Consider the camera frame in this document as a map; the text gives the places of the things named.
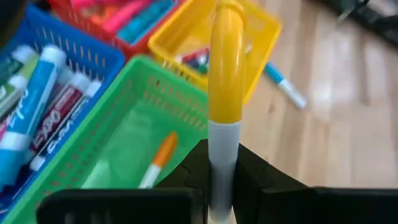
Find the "green Expo chisel marker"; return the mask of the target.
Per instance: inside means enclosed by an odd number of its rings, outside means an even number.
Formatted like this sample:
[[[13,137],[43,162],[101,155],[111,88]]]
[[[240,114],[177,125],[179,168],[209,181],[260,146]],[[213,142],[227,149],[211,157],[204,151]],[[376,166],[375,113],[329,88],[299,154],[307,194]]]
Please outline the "green Expo chisel marker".
[[[38,59],[32,47],[20,45],[0,62],[0,121],[19,101]]]

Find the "blue plastic basket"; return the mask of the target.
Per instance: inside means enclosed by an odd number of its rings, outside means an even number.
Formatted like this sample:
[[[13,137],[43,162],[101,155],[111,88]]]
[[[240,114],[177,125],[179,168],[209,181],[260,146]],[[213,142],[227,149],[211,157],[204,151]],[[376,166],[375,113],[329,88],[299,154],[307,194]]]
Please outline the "blue plastic basket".
[[[78,125],[84,120],[85,116],[91,111],[95,103],[99,100],[107,87],[114,80],[116,75],[125,63],[124,55],[116,50],[63,22],[53,18],[33,5],[28,5],[20,27],[9,43],[0,49],[0,62],[8,57],[18,46],[28,45],[39,55],[44,46],[53,44],[66,53],[66,61],[55,82],[49,96],[44,112],[40,117],[37,130],[53,103],[58,100],[59,93],[66,89],[71,79],[76,73],[84,73],[90,81],[97,80],[102,83],[95,95],[85,104],[74,123],[64,135],[62,140],[55,146],[53,152],[45,159],[45,162],[36,172],[29,169],[30,160],[34,157],[29,148],[25,154],[25,163],[19,170],[16,183],[7,185],[0,191],[0,222],[3,221],[9,211],[16,205],[19,199],[38,178],[47,163],[61,150],[68,138],[73,134]],[[9,124],[19,101],[7,115],[6,121]]]

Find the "red plastic basket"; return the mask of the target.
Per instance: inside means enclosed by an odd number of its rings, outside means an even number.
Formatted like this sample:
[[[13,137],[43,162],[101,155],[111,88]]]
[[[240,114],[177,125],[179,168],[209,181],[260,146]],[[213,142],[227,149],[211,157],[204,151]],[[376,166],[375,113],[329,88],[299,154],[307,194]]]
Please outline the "red plastic basket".
[[[141,37],[135,44],[128,44],[125,41],[117,38],[117,33],[124,27],[120,28],[116,33],[110,34],[102,28],[102,24],[94,24],[89,20],[99,8],[106,6],[116,6],[119,11],[124,5],[132,0],[103,0],[102,4],[85,7],[82,9],[75,9],[70,0],[48,0],[52,9],[58,16],[77,29],[92,35],[98,40],[102,40],[107,44],[121,50],[127,59],[136,54],[147,54],[149,52],[148,41],[149,39],[161,28],[161,26],[173,15],[173,13],[183,4],[186,0],[174,0],[175,4],[168,12],[166,12],[161,19],[159,19],[155,26],[148,30],[148,32]]]

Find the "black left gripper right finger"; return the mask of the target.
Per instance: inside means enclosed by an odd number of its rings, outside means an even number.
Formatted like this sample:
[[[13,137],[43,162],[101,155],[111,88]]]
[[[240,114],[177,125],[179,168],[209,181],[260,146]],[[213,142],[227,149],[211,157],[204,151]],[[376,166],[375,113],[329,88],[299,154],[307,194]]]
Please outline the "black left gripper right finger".
[[[239,146],[238,224],[398,224],[398,189],[309,187]]]

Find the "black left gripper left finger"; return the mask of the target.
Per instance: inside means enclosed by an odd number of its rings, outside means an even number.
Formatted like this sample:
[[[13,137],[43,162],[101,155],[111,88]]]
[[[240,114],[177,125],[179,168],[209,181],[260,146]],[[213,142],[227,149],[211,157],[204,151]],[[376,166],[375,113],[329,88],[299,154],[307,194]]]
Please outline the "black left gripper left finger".
[[[45,197],[37,224],[208,224],[208,141],[154,188],[68,189]]]

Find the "yellow fine-tip marker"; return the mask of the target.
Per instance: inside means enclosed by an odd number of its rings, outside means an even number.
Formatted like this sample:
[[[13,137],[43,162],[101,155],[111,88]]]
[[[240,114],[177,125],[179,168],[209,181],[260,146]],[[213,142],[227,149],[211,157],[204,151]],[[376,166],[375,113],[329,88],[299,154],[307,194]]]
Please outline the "yellow fine-tip marker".
[[[208,72],[210,217],[216,224],[227,224],[233,200],[243,112],[244,26],[243,7],[235,0],[219,0]]]

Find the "red Expo chisel marker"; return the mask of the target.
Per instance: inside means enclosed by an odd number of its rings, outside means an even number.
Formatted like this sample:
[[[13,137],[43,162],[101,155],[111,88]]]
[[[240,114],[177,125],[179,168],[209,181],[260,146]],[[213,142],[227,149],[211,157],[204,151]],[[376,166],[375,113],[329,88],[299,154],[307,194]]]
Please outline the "red Expo chisel marker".
[[[58,100],[45,114],[32,140],[30,151],[33,154],[38,153],[45,146],[77,101],[83,96],[90,83],[90,79],[84,73],[76,73],[66,89],[58,94]]]

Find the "teal Expo chisel marker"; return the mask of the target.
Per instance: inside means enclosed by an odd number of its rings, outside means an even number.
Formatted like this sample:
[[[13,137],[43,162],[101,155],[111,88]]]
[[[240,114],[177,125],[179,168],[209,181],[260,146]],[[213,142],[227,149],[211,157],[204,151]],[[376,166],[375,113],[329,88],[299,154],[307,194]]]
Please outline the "teal Expo chisel marker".
[[[0,191],[14,185],[25,163],[25,154],[55,82],[66,61],[66,53],[53,44],[42,49],[27,88],[0,140]]]

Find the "pink Sharpie highlighter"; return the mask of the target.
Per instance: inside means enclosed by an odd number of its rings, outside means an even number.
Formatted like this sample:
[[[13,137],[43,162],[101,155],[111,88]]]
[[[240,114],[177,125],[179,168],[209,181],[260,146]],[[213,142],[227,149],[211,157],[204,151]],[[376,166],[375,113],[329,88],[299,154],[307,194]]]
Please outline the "pink Sharpie highlighter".
[[[75,9],[82,9],[102,4],[103,0],[70,0],[70,2]]]
[[[122,26],[125,26],[130,19],[140,13],[145,7],[147,7],[152,0],[132,0],[124,5],[119,11],[113,16],[106,20],[101,26],[102,28],[110,33],[116,33]]]

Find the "green plastic basket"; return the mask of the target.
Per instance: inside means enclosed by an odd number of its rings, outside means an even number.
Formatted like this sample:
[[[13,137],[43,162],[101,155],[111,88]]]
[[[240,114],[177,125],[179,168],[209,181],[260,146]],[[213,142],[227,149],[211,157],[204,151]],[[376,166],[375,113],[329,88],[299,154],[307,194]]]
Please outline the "green plastic basket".
[[[207,137],[207,124],[203,91],[149,57],[133,57],[0,215],[0,224],[36,224],[42,199],[59,190],[137,188],[161,142],[175,132],[178,146],[163,179]]]

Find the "orange fine-tip marker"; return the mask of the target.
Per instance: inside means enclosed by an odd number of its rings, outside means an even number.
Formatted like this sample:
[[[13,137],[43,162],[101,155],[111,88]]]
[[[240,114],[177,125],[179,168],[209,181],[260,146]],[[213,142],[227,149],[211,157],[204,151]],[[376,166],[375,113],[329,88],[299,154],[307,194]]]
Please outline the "orange fine-tip marker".
[[[154,186],[160,172],[168,163],[178,144],[177,133],[172,131],[160,144],[150,166],[147,168],[138,188],[150,189]]]

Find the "red Expo fine marker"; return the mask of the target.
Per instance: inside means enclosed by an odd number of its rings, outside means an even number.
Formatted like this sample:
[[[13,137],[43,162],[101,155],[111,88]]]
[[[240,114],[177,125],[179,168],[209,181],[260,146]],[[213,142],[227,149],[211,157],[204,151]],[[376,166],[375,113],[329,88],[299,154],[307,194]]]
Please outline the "red Expo fine marker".
[[[200,63],[204,63],[205,65],[208,63],[210,49],[208,47],[196,50],[194,52],[190,52],[188,54],[179,56],[180,62],[187,63],[189,60],[197,60]]]

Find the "orange Sharpie highlighter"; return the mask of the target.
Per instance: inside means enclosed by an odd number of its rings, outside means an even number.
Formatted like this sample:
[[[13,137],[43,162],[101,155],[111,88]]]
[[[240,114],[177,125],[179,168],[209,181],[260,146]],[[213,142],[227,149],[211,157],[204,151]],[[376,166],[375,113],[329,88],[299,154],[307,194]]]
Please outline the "orange Sharpie highlighter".
[[[92,16],[89,17],[89,20],[94,24],[102,24],[112,17],[117,10],[118,8],[116,6],[106,6],[99,8]]]

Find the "yellow plastic basket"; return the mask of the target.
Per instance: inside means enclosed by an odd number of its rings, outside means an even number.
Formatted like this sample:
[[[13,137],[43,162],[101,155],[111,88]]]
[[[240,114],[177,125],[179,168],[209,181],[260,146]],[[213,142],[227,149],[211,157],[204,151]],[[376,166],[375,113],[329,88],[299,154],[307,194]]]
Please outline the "yellow plastic basket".
[[[236,1],[242,5],[246,14],[244,102],[247,103],[278,39],[282,23],[250,0]],[[207,90],[207,77],[178,62],[177,56],[209,45],[217,2],[218,0],[186,0],[148,42],[156,61],[203,91]]]

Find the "violet fine-tip marker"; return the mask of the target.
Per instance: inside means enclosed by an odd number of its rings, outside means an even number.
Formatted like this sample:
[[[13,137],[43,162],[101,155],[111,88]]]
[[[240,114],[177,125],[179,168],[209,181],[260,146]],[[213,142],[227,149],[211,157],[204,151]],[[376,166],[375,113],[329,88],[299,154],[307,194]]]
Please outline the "violet fine-tip marker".
[[[199,65],[205,65],[204,63],[200,63],[200,62],[197,61],[197,60],[189,60],[189,61],[187,62],[187,64],[188,64],[190,67],[194,68],[195,70],[197,70],[197,67],[198,67]]]

